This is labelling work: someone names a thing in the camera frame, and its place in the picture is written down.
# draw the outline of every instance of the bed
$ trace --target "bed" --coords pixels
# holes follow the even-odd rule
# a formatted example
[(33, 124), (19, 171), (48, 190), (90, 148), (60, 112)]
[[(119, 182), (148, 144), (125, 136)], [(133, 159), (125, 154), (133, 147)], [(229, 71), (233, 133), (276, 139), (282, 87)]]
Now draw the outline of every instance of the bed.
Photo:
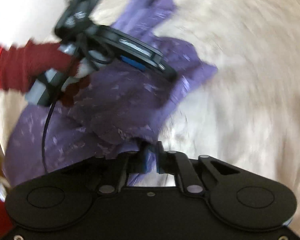
[[(16, 17), (15, 28), (0, 33), (1, 43), (54, 39), (50, 31), (63, 0), (32, 0), (33, 14), (26, 21), (13, 11), (28, 1), (1, 5), (0, 11), (11, 11), (0, 19), (2, 30), (7, 17), (10, 22), (11, 15)], [(300, 235), (300, 0), (174, 1), (176, 12), (155, 34), (192, 43), (199, 57), (219, 71), (181, 102), (159, 140), (167, 150), (190, 158), (211, 155), (287, 185), (298, 199), (290, 227)], [(127, 2), (103, 0), (94, 20), (114, 22)], [(46, 21), (36, 25), (47, 13)], [(3, 151), (25, 106), (23, 95), (0, 92)], [(142, 183), (159, 181), (150, 174)], [(164, 184), (172, 185), (172, 178)]]

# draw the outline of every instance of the white sheet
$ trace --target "white sheet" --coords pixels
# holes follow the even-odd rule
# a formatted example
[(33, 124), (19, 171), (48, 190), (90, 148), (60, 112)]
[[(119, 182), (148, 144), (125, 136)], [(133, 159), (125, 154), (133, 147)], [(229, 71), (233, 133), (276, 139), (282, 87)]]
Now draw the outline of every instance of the white sheet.
[[(104, 0), (95, 19), (111, 23), (126, 1)], [(300, 0), (175, 2), (156, 34), (191, 42), (219, 73), (178, 106), (159, 139), (290, 187), (298, 199), (290, 227), (300, 235)]]

